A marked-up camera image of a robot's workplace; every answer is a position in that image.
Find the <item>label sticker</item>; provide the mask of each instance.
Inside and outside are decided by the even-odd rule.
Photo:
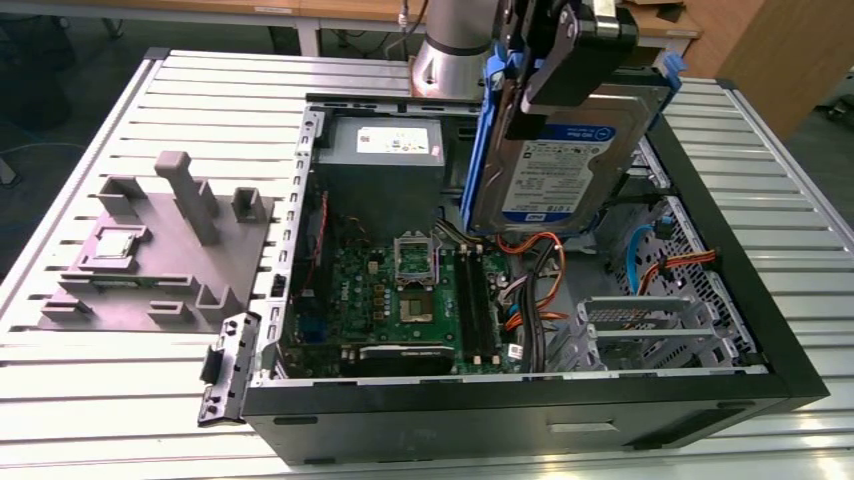
[[[357,153],[429,153],[425,128],[361,127],[356,134]]]
[[[584,196],[589,161],[611,146],[612,127],[545,125],[521,145],[501,212],[515,222],[553,222],[569,216]]]
[[[282,7],[254,7],[254,11],[258,13],[284,13],[286,15],[293,13],[293,10]]]

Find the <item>metal bracket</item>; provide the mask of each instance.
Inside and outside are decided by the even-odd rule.
[[[208,384],[201,397],[198,426],[242,424],[242,398],[250,377],[260,316],[252,312],[222,322],[214,347],[208,347],[200,379]]]

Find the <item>white cable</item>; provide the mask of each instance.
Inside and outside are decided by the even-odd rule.
[[[516,278],[512,281],[512,283],[509,285],[507,285],[507,288],[504,288],[497,293],[497,303],[504,303],[504,300],[507,299],[507,295],[509,295],[512,293],[512,291],[521,286],[521,284],[524,283],[525,278],[528,278],[528,276],[527,275],[521,275],[519,278]]]
[[[557,276],[557,270],[552,270],[549,272],[544,272],[541,275],[537,276],[537,278],[547,278],[547,277],[556,277]],[[512,283],[509,285],[507,285],[507,288],[504,288],[499,293],[497,293],[497,297],[496,300],[499,303],[504,303],[504,300],[507,299],[507,296],[512,293],[512,291],[519,288],[521,286],[521,284],[524,283],[524,279],[528,278],[527,275],[521,275],[519,278],[516,278]]]
[[[30,147],[77,147],[81,150],[85,150],[82,145],[77,145],[76,143],[58,143],[58,142],[48,142],[48,143],[29,143],[26,145],[21,145],[20,147],[9,148],[0,152],[0,155],[5,155],[6,153],[17,152],[18,150],[24,150]]]

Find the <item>aluminum workbench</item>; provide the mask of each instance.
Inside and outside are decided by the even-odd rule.
[[[210,335],[32,329],[101,213],[88,195],[108,174],[165,192],[154,156],[185,150],[214,194],[250,184],[285,198],[305,93],[408,91],[404,63],[185,51],[142,61],[0,286],[0,477],[848,478],[854,236],[740,94],[707,80],[685,81],[667,120],[831,392],[796,413],[677,451],[290,470],[248,427],[196,428]]]

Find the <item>floor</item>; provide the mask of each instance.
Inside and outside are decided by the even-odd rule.
[[[80,158],[81,148],[94,135],[112,104],[130,78],[138,61],[152,46],[176,49],[297,53],[296,35],[285,29],[264,27],[124,22],[124,36],[110,40],[96,19],[69,19],[65,30],[76,55],[74,65],[57,73],[72,104],[65,123],[50,130],[32,132],[0,117],[0,156],[21,176],[14,188],[0,189],[0,279],[10,268],[38,220]],[[382,58],[384,34],[352,32],[321,38],[326,56]],[[396,37],[386,38],[389,44]],[[406,41],[409,53],[417,51],[418,36]],[[392,58],[402,58],[394,48]],[[25,144],[61,142],[61,146],[30,147],[2,153]],[[809,115],[787,146],[812,180],[848,223],[854,224],[854,130]]]

